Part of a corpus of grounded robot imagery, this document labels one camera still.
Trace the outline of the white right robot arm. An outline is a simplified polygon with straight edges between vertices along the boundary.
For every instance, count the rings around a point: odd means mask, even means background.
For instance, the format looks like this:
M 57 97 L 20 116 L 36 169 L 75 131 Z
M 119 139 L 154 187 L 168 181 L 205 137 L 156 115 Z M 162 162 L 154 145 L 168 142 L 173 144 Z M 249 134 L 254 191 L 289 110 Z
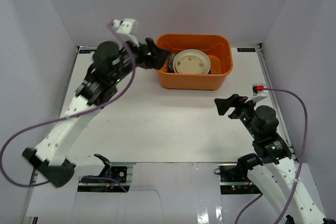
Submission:
M 233 94 L 227 99 L 215 99 L 220 116 L 233 109 L 229 119 L 240 120 L 253 137 L 254 153 L 237 161 L 237 175 L 251 181 L 276 211 L 276 223 L 335 223 L 314 203 L 296 167 L 287 143 L 277 132 L 276 111 L 257 106 L 265 96 L 247 98 Z

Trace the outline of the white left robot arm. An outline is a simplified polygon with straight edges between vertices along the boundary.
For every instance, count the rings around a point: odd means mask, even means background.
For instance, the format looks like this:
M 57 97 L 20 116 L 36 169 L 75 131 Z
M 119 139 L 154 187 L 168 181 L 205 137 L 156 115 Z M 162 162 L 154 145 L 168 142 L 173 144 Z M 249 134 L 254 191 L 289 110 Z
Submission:
M 138 46 L 130 41 L 122 47 L 114 41 L 99 44 L 64 115 L 53 122 L 54 128 L 38 145 L 23 151 L 23 158 L 56 188 L 64 186 L 74 175 L 108 180 L 112 165 L 104 156 L 94 155 L 101 162 L 96 166 L 79 166 L 67 154 L 89 122 L 109 102 L 124 94 L 117 90 L 120 81 L 129 74 L 135 75 L 137 67 L 160 70 L 170 55 L 169 50 L 158 47 L 151 38 Z

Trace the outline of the black square floral plate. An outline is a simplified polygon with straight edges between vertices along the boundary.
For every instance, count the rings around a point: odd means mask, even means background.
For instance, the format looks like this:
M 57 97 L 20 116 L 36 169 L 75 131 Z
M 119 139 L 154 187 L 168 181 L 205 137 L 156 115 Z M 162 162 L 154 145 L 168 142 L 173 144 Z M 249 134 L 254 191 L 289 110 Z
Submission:
M 174 73 L 173 61 L 176 57 L 176 54 L 171 54 L 167 59 L 167 71 L 169 73 Z

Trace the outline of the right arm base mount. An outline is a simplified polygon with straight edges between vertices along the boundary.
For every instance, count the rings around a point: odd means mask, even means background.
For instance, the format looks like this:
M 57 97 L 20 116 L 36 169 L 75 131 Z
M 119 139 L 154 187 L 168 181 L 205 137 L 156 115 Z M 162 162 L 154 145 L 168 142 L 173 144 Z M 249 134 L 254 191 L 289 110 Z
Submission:
M 242 172 L 239 170 L 236 164 L 218 164 L 218 167 L 214 170 L 214 174 L 219 176 L 221 186 L 243 186 L 253 187 L 255 184 L 249 179 L 245 178 Z

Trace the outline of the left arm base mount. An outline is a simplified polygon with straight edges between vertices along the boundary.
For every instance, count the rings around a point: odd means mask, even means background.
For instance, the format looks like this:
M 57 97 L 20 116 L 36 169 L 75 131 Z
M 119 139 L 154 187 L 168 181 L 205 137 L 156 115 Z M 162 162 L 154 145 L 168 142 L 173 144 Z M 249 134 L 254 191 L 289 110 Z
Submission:
M 113 166 L 110 164 L 110 161 L 100 155 L 100 154 L 94 154 L 94 157 L 101 160 L 104 164 L 104 168 L 100 172 L 99 175 L 86 175 L 84 176 L 80 182 L 81 183 L 108 183 L 109 186 L 112 185 L 113 181 L 111 179 L 119 182 L 119 183 L 125 183 L 127 181 L 127 171 L 128 168 L 126 166 Z

